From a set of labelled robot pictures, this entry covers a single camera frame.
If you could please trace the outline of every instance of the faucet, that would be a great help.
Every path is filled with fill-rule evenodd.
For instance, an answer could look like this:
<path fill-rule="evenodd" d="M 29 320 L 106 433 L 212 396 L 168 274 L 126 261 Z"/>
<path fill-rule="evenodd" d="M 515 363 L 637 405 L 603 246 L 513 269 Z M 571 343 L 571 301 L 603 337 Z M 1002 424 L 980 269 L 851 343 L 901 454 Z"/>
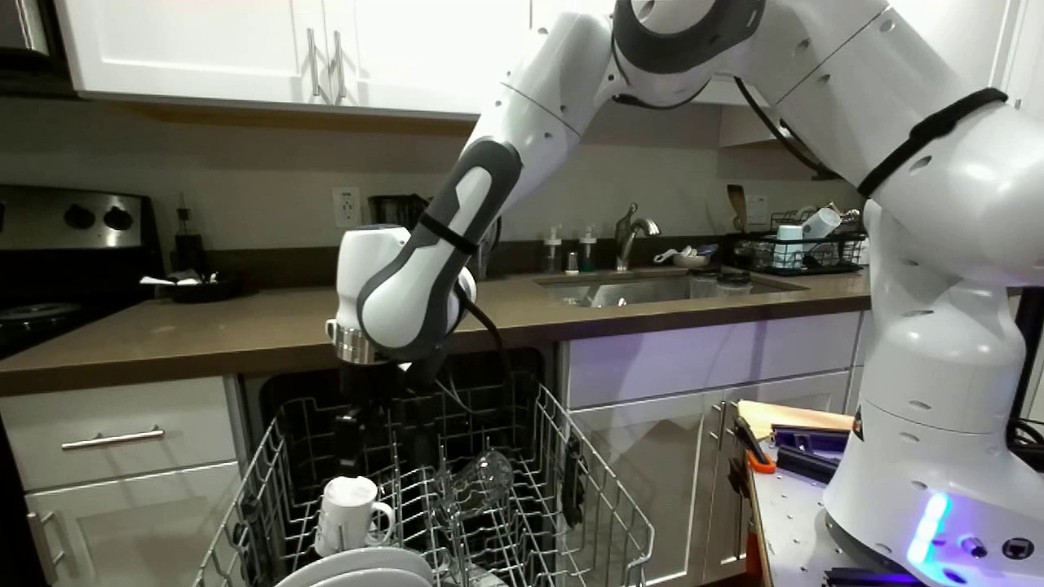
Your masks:
<path fill-rule="evenodd" d="M 660 236 L 660 226 L 651 219 L 634 219 L 634 208 L 615 220 L 615 274 L 625 274 L 630 268 L 630 246 L 638 236 Z"/>

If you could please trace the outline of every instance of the kitchen counter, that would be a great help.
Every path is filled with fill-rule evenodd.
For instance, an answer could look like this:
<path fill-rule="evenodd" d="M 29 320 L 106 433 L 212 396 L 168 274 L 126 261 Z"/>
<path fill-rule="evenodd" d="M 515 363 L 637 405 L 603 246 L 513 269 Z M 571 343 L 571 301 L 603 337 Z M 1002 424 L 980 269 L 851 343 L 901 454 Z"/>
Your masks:
<path fill-rule="evenodd" d="M 480 305 L 508 343 L 866 311 L 865 274 L 786 282 L 802 291 L 580 311 L 553 301 L 536 276 L 505 276 L 483 282 Z M 0 358 L 0 393 L 335 364 L 324 337 L 332 311 L 332 291 L 261 291 L 222 304 L 148 301 Z M 490 337 L 476 320 L 462 320 L 448 345 L 490 345 Z"/>

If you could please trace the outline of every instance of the stove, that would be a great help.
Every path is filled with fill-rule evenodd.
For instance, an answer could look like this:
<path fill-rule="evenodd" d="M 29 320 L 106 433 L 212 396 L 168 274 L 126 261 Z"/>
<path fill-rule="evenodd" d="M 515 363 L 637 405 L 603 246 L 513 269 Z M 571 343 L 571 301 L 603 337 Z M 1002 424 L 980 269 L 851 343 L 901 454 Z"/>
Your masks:
<path fill-rule="evenodd" d="M 140 304 L 158 268 L 148 195 L 0 184 L 0 358 Z"/>

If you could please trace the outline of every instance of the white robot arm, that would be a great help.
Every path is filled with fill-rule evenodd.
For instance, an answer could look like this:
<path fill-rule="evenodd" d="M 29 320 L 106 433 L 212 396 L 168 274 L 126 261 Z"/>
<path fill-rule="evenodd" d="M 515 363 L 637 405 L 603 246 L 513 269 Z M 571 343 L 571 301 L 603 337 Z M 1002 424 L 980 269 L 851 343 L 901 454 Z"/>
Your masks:
<path fill-rule="evenodd" d="M 1044 129 L 970 87 L 884 0 L 580 0 L 503 80 L 413 236 L 349 230 L 343 358 L 424 354 L 480 236 L 598 108 L 742 77 L 866 195 L 876 339 L 826 516 L 927 583 L 1044 583 L 1044 483 L 1006 451 L 1023 363 L 1006 287 L 1044 282 Z"/>

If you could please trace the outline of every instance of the oven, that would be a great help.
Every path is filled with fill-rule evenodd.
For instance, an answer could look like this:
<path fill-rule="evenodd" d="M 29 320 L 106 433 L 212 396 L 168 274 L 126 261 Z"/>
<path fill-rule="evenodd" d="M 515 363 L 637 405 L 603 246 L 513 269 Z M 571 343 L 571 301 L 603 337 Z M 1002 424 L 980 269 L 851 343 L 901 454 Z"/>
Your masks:
<path fill-rule="evenodd" d="M 157 268 L 151 200 L 0 184 L 0 363 L 144 301 Z M 33 528 L 0 414 L 0 583 L 45 583 Z"/>

